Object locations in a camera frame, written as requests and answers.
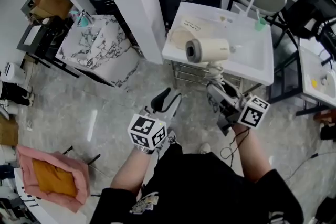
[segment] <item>gray floor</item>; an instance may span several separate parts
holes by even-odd
[[[171,70],[166,63],[158,66],[142,61],[136,75],[130,91],[120,93],[86,77],[75,79],[58,69],[34,65],[30,85],[36,93],[36,101],[32,108],[20,108],[17,117],[20,144],[47,152],[62,152],[73,145],[75,152],[70,156],[84,161],[100,153],[100,159],[93,165],[97,170],[90,169],[91,192],[100,193],[109,186],[132,150],[127,127],[133,114],[153,93],[171,85]],[[174,126],[184,152],[196,153],[202,143],[208,142],[219,156],[232,136],[224,137],[216,127],[216,115],[207,103],[204,88],[180,81],[178,88],[183,102]],[[296,118],[296,110],[296,106],[283,102],[272,105],[257,132],[272,167],[284,178],[314,152],[336,150],[332,142],[319,140],[318,126],[311,118]],[[95,113],[93,136],[88,141],[90,121]],[[32,132],[26,127],[29,121],[33,123]],[[324,155],[308,161],[288,182],[303,207],[307,222],[326,195],[336,194],[335,157],[336,154]],[[238,155],[233,168],[241,174]],[[97,201],[90,197],[82,208],[88,220]]]

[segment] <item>cardboard box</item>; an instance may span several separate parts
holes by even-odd
[[[14,118],[8,121],[0,115],[0,144],[16,146],[18,142],[19,127]]]
[[[57,15],[64,20],[73,6],[70,0],[34,0],[34,2],[30,13],[38,19]]]

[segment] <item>orange cloth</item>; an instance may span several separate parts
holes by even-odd
[[[32,162],[40,191],[76,197],[77,189],[71,172],[37,159],[32,159]]]

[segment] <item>black cable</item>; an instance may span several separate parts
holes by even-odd
[[[330,151],[330,152],[324,152],[324,153],[314,153],[314,154],[311,155],[308,159],[305,159],[305,160],[298,166],[298,168],[296,168],[296,169],[294,170],[294,172],[293,172],[289,177],[287,177],[287,178],[285,179],[285,181],[290,180],[290,179],[293,177],[293,175],[294,175],[294,174],[301,168],[301,166],[302,166],[303,164],[305,164],[307,161],[309,161],[310,159],[314,159],[314,158],[316,158],[316,157],[318,157],[318,156],[327,155],[327,154],[332,154],[332,153],[336,153],[336,151]]]
[[[237,145],[236,149],[233,151],[232,148],[231,148],[231,146],[232,146],[232,144],[236,141],[236,138],[237,138],[238,136],[240,136],[241,134],[246,133],[246,132],[247,132],[246,136],[241,140],[241,142]],[[223,147],[223,148],[221,149],[221,151],[220,151],[219,154],[220,154],[220,156],[221,156],[223,159],[229,159],[229,158],[231,157],[230,168],[232,168],[233,158],[234,158],[234,154],[235,154],[235,152],[239,149],[240,145],[241,145],[242,142],[245,140],[245,138],[248,137],[249,134],[250,134],[250,128],[248,128],[248,129],[246,129],[246,130],[240,132],[239,134],[237,134],[237,135],[235,136],[235,138],[233,138],[233,140],[230,142],[229,146]],[[222,151],[225,150],[225,149],[229,149],[230,152],[231,152],[231,154],[229,154],[227,157],[223,157],[223,156],[222,156]]]

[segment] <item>pink cloth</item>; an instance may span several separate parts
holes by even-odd
[[[26,193],[64,206],[75,213],[85,204],[86,199],[90,196],[89,168],[87,164],[71,159],[59,152],[46,153],[19,145],[16,147],[16,150],[22,169],[23,184]],[[40,191],[33,168],[33,158],[71,172],[77,188],[77,196],[71,197],[65,194],[44,193]]]

